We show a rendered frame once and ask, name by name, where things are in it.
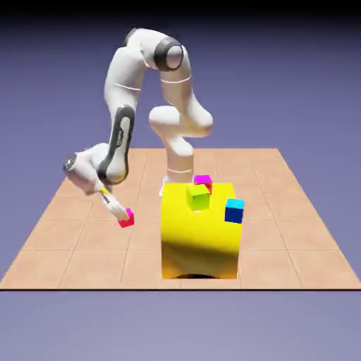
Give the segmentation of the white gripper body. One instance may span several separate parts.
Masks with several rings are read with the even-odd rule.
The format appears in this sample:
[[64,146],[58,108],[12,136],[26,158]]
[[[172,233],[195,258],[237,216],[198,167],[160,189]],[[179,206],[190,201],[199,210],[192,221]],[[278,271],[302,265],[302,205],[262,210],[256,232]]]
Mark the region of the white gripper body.
[[117,220],[128,219],[126,208],[124,208],[111,193],[102,193],[101,196],[104,205],[115,216]]

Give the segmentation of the small red cube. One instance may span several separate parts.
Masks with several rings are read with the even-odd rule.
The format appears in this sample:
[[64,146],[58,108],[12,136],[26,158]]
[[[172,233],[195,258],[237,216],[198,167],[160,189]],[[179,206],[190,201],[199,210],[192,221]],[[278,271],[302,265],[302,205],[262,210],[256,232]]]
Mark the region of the small red cube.
[[126,228],[134,224],[134,213],[130,208],[126,209],[126,214],[128,215],[127,219],[118,220],[118,224],[121,228]]

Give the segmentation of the small green cube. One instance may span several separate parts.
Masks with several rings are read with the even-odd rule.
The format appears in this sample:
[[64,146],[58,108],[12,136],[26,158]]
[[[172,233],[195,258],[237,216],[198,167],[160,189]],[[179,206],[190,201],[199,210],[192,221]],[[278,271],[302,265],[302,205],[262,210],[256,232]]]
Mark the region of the small green cube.
[[187,185],[186,198],[191,211],[202,211],[209,208],[210,191],[204,184]]

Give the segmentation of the small magenta cube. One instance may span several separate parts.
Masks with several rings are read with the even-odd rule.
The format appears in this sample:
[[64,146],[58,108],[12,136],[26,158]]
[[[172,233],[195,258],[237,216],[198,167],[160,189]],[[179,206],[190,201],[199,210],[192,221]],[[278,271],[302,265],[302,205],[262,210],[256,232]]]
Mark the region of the small magenta cube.
[[210,175],[194,175],[193,183],[195,185],[205,185],[210,193],[212,193],[213,181]]

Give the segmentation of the small blue cube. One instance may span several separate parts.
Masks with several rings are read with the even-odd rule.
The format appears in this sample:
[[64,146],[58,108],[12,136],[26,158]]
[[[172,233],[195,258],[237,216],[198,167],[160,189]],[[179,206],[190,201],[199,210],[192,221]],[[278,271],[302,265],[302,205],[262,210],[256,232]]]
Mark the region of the small blue cube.
[[244,206],[244,200],[228,198],[225,206],[224,221],[241,224],[243,222]]

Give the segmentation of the large yellow box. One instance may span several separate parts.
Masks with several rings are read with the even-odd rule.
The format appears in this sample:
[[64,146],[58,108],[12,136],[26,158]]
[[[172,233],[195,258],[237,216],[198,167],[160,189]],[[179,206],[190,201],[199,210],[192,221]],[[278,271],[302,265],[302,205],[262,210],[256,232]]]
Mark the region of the large yellow box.
[[224,221],[233,185],[212,185],[209,208],[193,212],[187,183],[167,183],[161,200],[161,272],[165,279],[204,276],[236,279],[242,224]]

